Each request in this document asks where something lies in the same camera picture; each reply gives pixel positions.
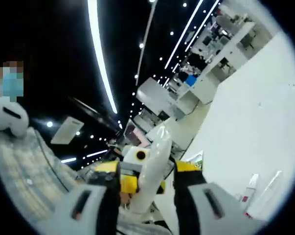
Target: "ceiling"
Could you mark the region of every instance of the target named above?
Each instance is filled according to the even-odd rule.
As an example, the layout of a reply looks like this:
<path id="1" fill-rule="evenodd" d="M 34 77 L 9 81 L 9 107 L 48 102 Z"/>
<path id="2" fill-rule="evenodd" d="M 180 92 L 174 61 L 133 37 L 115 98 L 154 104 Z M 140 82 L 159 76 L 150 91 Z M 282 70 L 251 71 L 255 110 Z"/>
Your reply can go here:
<path id="1" fill-rule="evenodd" d="M 143 107 L 132 93 L 137 90 L 134 75 L 151 3 L 97 1 L 101 44 L 117 114 L 111 109 L 96 61 L 87 0 L 31 0 L 13 2 L 9 7 L 2 3 L 0 7 L 4 13 L 0 14 L 0 64 L 24 61 L 24 97 L 18 102 L 28 111 L 31 124 L 47 143 L 57 131 L 56 126 L 47 128 L 49 120 L 62 123 L 72 116 L 85 124 L 81 135 L 69 145 L 50 145 L 60 159 L 77 157 L 77 161 L 69 164 L 74 169 L 86 165 L 82 159 L 85 155 L 107 149 L 99 138 L 115 137 L 120 131 L 117 121 L 125 126 L 130 111 L 135 116 Z M 190 30 L 201 24 L 206 16 L 203 11 L 209 11 L 214 2 L 203 1 Z M 165 76 L 173 75 L 170 68 L 186 55 L 184 43 L 178 47 L 168 69 L 164 67 L 197 3 L 198 0 L 158 0 L 138 85 L 153 74 L 156 80 L 163 77 L 161 84 Z M 96 113 L 72 98 L 92 107 Z"/>

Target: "office desk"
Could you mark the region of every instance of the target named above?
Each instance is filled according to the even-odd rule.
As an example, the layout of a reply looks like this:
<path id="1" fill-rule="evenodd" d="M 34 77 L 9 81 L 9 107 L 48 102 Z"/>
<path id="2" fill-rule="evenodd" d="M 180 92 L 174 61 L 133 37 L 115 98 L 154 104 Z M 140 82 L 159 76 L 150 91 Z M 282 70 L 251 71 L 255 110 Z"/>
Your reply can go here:
<path id="1" fill-rule="evenodd" d="M 213 100 L 217 87 L 220 84 L 220 80 L 216 74 L 213 73 L 213 69 L 215 69 L 218 63 L 224 58 L 226 58 L 236 70 L 248 61 L 248 58 L 241 52 L 237 45 L 254 26 L 254 22 L 247 22 L 242 26 L 238 33 L 235 34 L 218 55 L 213 58 L 212 62 L 203 69 L 195 84 L 179 95 L 176 100 L 177 107 L 182 107 L 181 110 L 183 112 L 188 111 L 189 113 L 195 108 L 198 100 L 203 104 L 208 104 Z"/>
<path id="2" fill-rule="evenodd" d="M 207 182 L 215 182 L 231 195 L 242 194 L 252 174 L 258 173 L 258 198 L 276 171 L 282 170 L 273 197 L 265 204 L 252 203 L 248 213 L 268 221 L 280 209 L 295 182 L 295 50 L 284 33 L 220 84 L 182 161 L 201 150 Z M 173 194 L 169 187 L 155 203 L 177 234 Z"/>

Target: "ceiling light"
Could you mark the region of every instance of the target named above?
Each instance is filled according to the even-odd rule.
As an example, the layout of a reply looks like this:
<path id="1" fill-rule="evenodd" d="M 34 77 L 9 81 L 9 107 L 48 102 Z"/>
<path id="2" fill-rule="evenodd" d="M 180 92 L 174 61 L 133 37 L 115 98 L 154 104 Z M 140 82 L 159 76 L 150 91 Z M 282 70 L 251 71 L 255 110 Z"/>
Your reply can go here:
<path id="1" fill-rule="evenodd" d="M 167 79 L 167 81 L 164 83 L 164 85 L 162 87 L 165 87 L 165 85 L 167 85 L 168 81 L 170 78 Z"/>
<path id="2" fill-rule="evenodd" d="M 106 94 L 108 96 L 110 105 L 113 109 L 113 112 L 117 114 L 118 111 L 113 100 L 112 90 L 109 85 L 107 71 L 106 71 L 105 62 L 104 62 L 103 50 L 102 50 L 101 41 L 100 41 L 98 15 L 97 15 L 97 0 L 88 0 L 88 9 L 89 9 L 91 34 L 92 34 L 93 45 L 95 49 L 95 56 L 97 59 L 100 74 L 105 86 Z"/>
<path id="3" fill-rule="evenodd" d="M 208 20 L 209 15 L 212 13 L 212 11 L 214 10 L 214 8 L 216 7 L 216 5 L 218 4 L 219 0 L 216 0 L 215 3 L 213 4 L 212 8 L 210 9 L 210 11 L 208 12 L 208 14 L 206 15 L 206 17 L 204 18 L 201 26 L 198 28 L 197 32 L 194 34 L 192 40 L 190 41 L 189 45 L 186 47 L 185 51 L 187 51 L 189 48 L 192 48 L 191 45 L 194 42 L 196 36 L 199 34 L 199 32 L 201 31 L 202 27 L 205 27 L 205 22 Z"/>
<path id="4" fill-rule="evenodd" d="M 47 127 L 52 127 L 53 126 L 53 122 L 52 121 L 49 121 L 48 123 L 47 123 Z"/>
<path id="5" fill-rule="evenodd" d="M 182 38 L 184 37 L 184 35 L 185 35 L 185 33 L 186 33 L 188 27 L 190 26 L 190 24 L 191 24 L 191 22 L 192 22 L 192 20 L 193 20 L 193 18 L 194 18 L 194 16 L 195 16 L 195 14 L 196 14 L 196 12 L 197 12 L 198 9 L 200 8 L 200 6 L 201 6 L 201 4 L 202 4 L 203 1 L 204 1 L 204 0 L 200 0 L 200 1 L 198 2 L 197 6 L 195 7 L 195 9 L 194 9 L 194 11 L 193 11 L 193 13 L 192 13 L 190 19 L 188 20 L 188 22 L 187 22 L 187 24 L 186 24 L 186 26 L 185 26 L 185 28 L 184 28 L 184 30 L 183 30 L 183 32 L 182 32 L 182 34 L 181 34 L 179 40 L 178 40 L 178 42 L 177 42 L 175 48 L 173 49 L 173 51 L 172 51 L 172 53 L 171 53 L 171 55 L 170 55 L 170 57 L 169 57 L 169 59 L 168 59 L 168 61 L 167 61 L 167 64 L 166 64 L 166 66 L 165 66 L 165 69 L 168 67 L 168 65 L 169 65 L 169 63 L 170 63 L 170 61 L 171 61 L 173 55 L 175 54 L 175 52 L 176 52 L 176 50 L 177 50 L 177 48 L 178 48 L 180 42 L 182 41 Z"/>
<path id="6" fill-rule="evenodd" d="M 173 68 L 172 72 L 174 72 L 176 70 L 176 68 L 177 68 L 178 65 L 179 65 L 178 63 L 175 65 L 175 67 Z"/>
<path id="7" fill-rule="evenodd" d="M 92 153 L 92 154 L 89 154 L 87 155 L 87 158 L 91 157 L 91 156 L 95 156 L 95 155 L 98 155 L 98 154 L 101 154 L 101 153 L 106 153 L 108 150 L 103 150 L 103 151 L 99 151 L 97 153 Z"/>
<path id="8" fill-rule="evenodd" d="M 70 162 L 74 162 L 75 160 L 77 160 L 77 158 L 64 159 L 64 160 L 61 160 L 61 163 L 70 163 Z"/>

